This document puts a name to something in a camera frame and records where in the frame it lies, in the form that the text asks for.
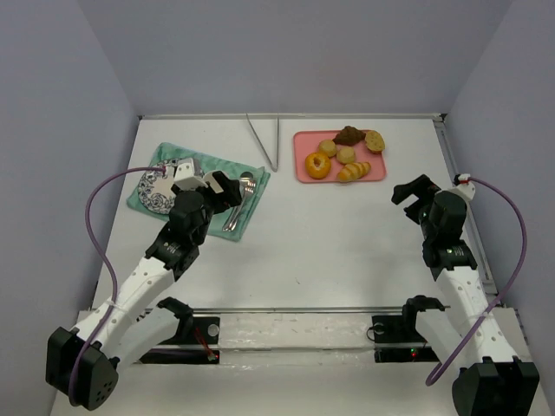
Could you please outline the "metal tongs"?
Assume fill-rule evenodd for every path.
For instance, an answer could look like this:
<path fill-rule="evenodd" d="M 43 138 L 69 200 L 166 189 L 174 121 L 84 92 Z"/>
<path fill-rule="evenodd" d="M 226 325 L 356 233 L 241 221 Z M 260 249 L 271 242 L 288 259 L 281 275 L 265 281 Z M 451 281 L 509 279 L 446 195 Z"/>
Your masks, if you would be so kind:
<path fill-rule="evenodd" d="M 262 140 L 257 128 L 254 126 L 251 116 L 245 113 L 247 126 L 250 129 L 253 139 L 257 143 L 267 166 L 272 172 L 278 172 L 280 165 L 280 140 L 281 140 L 281 120 L 279 115 L 275 116 L 273 121 L 273 136 L 272 139 L 267 138 Z"/>

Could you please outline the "orange bagel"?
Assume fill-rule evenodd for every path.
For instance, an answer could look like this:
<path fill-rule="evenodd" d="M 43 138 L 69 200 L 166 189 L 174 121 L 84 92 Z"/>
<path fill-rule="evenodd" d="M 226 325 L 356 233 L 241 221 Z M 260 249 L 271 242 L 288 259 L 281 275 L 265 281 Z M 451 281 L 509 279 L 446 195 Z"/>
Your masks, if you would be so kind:
<path fill-rule="evenodd" d="M 305 158 L 304 168 L 310 178 L 325 179 L 331 170 L 330 157 L 325 153 L 311 153 Z"/>

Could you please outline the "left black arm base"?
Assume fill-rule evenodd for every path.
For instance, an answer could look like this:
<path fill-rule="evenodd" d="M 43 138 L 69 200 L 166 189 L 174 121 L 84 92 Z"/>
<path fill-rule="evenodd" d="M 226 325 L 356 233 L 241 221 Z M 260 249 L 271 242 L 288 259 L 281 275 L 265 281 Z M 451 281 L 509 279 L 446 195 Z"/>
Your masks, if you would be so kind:
<path fill-rule="evenodd" d="M 180 324 L 172 338 L 140 357 L 141 364 L 218 365 L 220 318 L 195 316 L 192 324 Z"/>

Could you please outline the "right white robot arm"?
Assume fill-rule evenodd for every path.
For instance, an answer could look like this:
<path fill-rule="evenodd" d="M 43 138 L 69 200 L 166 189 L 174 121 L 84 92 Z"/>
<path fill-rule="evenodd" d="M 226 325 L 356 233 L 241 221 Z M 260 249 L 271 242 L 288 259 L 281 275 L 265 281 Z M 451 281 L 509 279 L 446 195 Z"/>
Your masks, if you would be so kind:
<path fill-rule="evenodd" d="M 539 387 L 539 371 L 532 361 L 519 357 L 493 315 L 522 268 L 527 244 L 521 245 L 506 286 L 488 300 L 478 264 L 462 238 L 479 183 L 469 174 L 458 174 L 452 188 L 441 189 L 421 175 L 395 186 L 391 198 L 395 205 L 409 196 L 416 198 L 404 212 L 421 228 L 423 261 L 444 296 L 442 301 L 410 298 L 402 316 L 439 360 L 426 386 L 433 386 L 448 370 L 455 371 L 451 396 L 459 415 L 527 415 Z"/>

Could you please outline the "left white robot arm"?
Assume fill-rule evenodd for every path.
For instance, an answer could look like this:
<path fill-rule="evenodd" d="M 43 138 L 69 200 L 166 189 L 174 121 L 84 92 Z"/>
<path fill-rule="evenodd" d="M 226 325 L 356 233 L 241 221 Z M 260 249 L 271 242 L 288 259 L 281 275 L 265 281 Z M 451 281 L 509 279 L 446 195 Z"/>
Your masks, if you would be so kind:
<path fill-rule="evenodd" d="M 173 171 L 173 208 L 145 255 L 111 296 L 71 329 L 57 328 L 47 341 L 45 380 L 72 406 L 94 411 L 114 391 L 120 374 L 152 348 L 193 325 L 193 311 L 167 297 L 199 255 L 212 217 L 242 201 L 240 184 L 225 172 L 197 176 L 190 163 Z"/>

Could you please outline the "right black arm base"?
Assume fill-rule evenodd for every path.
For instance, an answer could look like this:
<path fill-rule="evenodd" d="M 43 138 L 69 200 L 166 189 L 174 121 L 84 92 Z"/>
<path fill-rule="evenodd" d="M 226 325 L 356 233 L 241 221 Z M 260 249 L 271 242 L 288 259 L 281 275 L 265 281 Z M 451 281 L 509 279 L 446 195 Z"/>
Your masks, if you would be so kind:
<path fill-rule="evenodd" d="M 378 364 L 439 362 L 424 338 L 410 329 L 401 315 L 373 315 L 366 336 L 374 343 Z"/>

